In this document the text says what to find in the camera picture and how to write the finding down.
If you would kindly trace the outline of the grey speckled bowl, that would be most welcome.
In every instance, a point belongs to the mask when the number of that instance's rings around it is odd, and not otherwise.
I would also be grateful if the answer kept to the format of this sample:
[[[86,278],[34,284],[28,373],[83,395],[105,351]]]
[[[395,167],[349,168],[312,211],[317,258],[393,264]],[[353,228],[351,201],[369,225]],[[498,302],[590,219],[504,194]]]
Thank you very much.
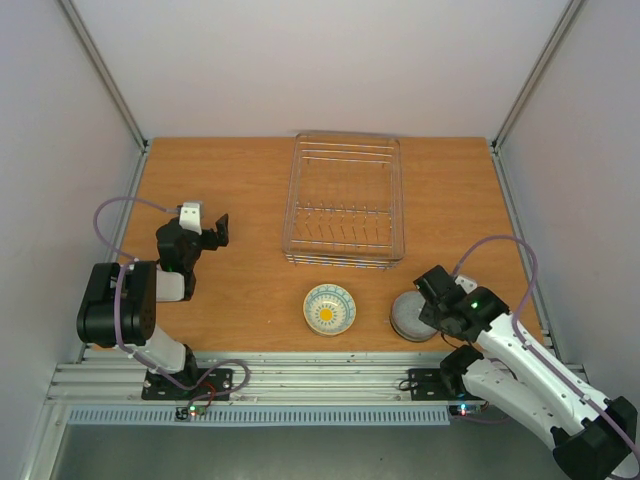
[[[393,302],[390,324],[394,331],[410,342],[425,342],[433,338],[437,330],[419,319],[425,300],[417,291],[399,295]]]

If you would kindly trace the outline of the yellow blue patterned bowl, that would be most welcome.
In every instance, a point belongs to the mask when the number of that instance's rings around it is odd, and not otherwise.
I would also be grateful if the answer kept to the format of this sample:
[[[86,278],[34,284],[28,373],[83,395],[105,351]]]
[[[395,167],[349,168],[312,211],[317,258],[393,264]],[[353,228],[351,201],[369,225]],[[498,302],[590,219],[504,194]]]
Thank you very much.
[[[302,311],[309,329],[323,337],[345,333],[357,315],[352,295],[345,288],[331,283],[312,288],[304,298]]]

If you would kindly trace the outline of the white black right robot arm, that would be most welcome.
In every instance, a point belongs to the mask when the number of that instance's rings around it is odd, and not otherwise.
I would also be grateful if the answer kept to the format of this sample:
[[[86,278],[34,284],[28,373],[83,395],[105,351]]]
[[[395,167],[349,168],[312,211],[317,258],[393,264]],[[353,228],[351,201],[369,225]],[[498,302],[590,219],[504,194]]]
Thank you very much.
[[[490,289],[470,286],[437,265],[414,285],[425,303],[422,323],[461,341],[440,363],[454,398],[496,406],[537,436],[571,479],[619,479],[639,454],[638,411],[577,377],[550,354]]]

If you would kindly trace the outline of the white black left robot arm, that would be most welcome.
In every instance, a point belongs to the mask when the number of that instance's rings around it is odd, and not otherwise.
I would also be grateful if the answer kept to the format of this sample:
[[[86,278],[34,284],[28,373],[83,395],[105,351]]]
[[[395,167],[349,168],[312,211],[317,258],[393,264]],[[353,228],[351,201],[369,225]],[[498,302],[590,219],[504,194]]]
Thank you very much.
[[[202,381],[195,356],[188,345],[158,326],[157,305],[189,301],[196,286],[195,264],[202,253],[228,244],[227,214],[213,228],[204,229],[190,207],[157,229],[156,261],[96,264],[77,315],[79,339],[123,351],[177,397],[192,397]]]

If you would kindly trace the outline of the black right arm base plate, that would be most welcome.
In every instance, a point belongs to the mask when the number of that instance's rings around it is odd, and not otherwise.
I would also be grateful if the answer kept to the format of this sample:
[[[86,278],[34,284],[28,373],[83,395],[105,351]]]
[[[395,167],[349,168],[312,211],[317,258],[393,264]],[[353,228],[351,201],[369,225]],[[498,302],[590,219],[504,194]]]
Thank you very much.
[[[481,398],[466,391],[455,393],[444,381],[439,368],[412,368],[408,370],[407,382],[412,401],[481,401]]]

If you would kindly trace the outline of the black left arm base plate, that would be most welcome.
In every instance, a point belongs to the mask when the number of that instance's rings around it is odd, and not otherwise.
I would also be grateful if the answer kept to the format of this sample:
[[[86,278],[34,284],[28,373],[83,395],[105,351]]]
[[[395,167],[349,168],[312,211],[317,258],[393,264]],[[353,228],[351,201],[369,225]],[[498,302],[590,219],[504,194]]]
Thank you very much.
[[[211,397],[212,391],[219,393],[215,400],[228,400],[228,391],[233,386],[233,371],[227,368],[213,370],[193,390],[179,388],[160,374],[149,371],[145,374],[141,399],[145,401],[187,401],[197,396]]]

